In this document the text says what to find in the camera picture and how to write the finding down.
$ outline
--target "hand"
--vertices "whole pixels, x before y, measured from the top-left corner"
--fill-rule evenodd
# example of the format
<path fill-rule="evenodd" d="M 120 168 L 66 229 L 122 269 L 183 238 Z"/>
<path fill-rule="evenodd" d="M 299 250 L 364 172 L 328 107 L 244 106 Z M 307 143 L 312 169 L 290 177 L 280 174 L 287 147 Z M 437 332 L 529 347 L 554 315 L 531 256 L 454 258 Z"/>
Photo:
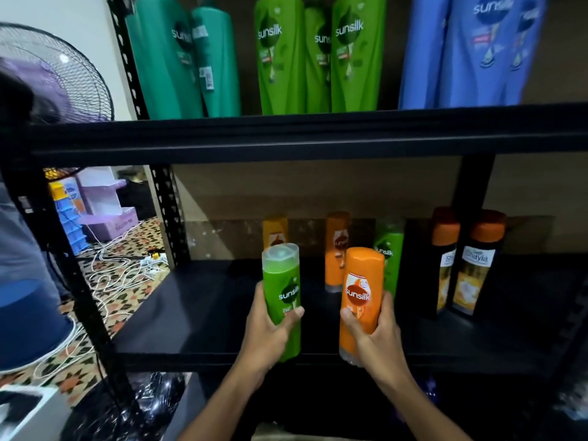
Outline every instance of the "hand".
<path fill-rule="evenodd" d="M 299 306 L 287 312 L 279 325 L 274 325 L 268 315 L 263 282 L 255 286 L 254 303 L 247 316 L 245 337 L 235 365 L 253 376 L 256 388 L 259 388 L 267 372 L 280 359 L 291 329 L 303 315 L 304 308 Z"/>
<path fill-rule="evenodd" d="M 378 327 L 372 335 L 364 333 L 352 312 L 344 308 L 341 319 L 355 339 L 359 360 L 385 394 L 412 381 L 402 350 L 401 330 L 396 324 L 392 294 L 384 291 Z"/>

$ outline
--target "shelf board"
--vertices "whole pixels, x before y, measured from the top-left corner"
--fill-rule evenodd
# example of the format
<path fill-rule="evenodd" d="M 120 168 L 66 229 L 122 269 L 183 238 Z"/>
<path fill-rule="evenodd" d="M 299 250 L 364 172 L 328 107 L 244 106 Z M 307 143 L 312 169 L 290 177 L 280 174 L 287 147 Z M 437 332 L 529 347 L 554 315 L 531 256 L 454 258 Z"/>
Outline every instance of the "shelf board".
<path fill-rule="evenodd" d="M 588 103 L 0 129 L 43 166 L 588 150 Z"/>
<path fill-rule="evenodd" d="M 302 353 L 298 366 L 344 365 L 341 295 L 324 290 L 323 259 L 303 259 Z M 114 337 L 130 371 L 206 371 L 239 351 L 260 260 L 190 262 L 173 270 Z M 437 320 L 399 316 L 408 362 L 452 373 L 540 375 L 545 353 L 492 322 L 452 311 Z"/>

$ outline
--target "barcode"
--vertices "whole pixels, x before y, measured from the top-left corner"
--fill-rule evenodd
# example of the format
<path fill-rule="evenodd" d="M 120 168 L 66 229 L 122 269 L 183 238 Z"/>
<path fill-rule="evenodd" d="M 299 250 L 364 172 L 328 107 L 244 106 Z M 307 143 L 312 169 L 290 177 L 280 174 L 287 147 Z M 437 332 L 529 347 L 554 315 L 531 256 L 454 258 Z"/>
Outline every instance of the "barcode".
<path fill-rule="evenodd" d="M 206 26 L 197 26 L 192 29 L 192 37 L 195 39 L 201 39 L 202 37 L 208 37 L 208 31 L 206 30 Z"/>
<path fill-rule="evenodd" d="M 212 79 L 212 68 L 210 66 L 204 66 L 202 68 L 198 68 L 198 72 L 200 74 L 200 77 L 204 78 L 206 90 L 207 91 L 214 90 L 215 84 Z"/>

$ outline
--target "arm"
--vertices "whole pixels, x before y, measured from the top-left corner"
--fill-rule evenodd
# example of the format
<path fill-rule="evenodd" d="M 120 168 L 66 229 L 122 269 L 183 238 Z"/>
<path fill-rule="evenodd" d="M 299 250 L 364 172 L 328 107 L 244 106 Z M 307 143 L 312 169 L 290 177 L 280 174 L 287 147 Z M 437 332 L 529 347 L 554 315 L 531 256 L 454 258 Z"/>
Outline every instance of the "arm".
<path fill-rule="evenodd" d="M 363 332 L 348 309 L 341 310 L 341 318 L 353 334 L 367 372 L 402 414 L 418 441 L 472 441 L 427 398 L 410 374 L 390 293 L 384 293 L 378 327 L 372 335 Z"/>
<path fill-rule="evenodd" d="M 280 359 L 290 330 L 303 314 L 304 308 L 297 307 L 286 314 L 280 325 L 274 325 L 265 304 L 263 283 L 260 281 L 257 284 L 236 362 L 206 407 L 182 432 L 178 441 L 231 439 L 249 398 Z"/>

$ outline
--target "white wall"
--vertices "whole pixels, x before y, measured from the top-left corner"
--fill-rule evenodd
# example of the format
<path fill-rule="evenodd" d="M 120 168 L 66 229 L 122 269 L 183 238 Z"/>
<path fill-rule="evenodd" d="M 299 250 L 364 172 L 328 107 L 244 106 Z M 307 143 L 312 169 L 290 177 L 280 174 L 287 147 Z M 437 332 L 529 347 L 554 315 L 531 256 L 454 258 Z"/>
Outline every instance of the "white wall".
<path fill-rule="evenodd" d="M 115 120 L 135 118 L 106 0 L 0 0 L 0 21 L 42 29 L 71 43 L 106 81 Z"/>

